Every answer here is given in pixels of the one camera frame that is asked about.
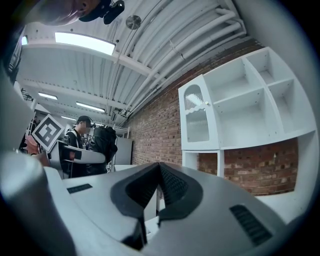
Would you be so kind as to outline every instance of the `white wall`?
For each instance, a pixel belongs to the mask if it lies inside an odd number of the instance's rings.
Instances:
[[[299,79],[311,103],[317,127],[320,127],[320,75],[319,63],[310,42],[289,13],[275,1],[233,0],[250,36],[271,47],[291,68]],[[274,210],[284,219],[290,219],[306,210],[319,180],[319,138],[317,133],[298,139],[299,166],[292,209],[277,203]],[[263,197],[273,204],[276,196]]]

